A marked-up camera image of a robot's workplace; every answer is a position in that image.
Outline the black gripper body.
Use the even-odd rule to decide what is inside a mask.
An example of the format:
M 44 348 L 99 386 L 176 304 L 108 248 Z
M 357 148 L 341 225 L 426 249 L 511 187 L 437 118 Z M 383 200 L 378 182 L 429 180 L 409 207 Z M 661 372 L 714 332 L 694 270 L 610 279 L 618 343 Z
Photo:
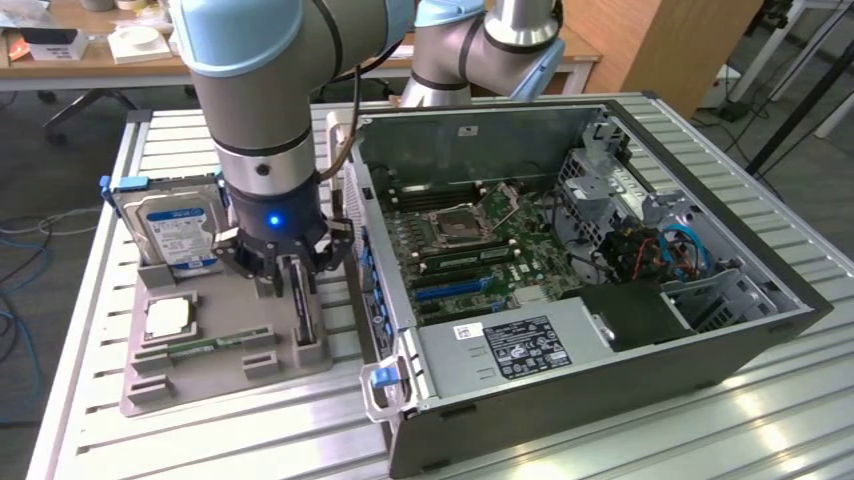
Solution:
M 251 245 L 314 246 L 329 232 L 317 182 L 305 182 L 283 194 L 251 194 L 230 186 L 240 238 Z

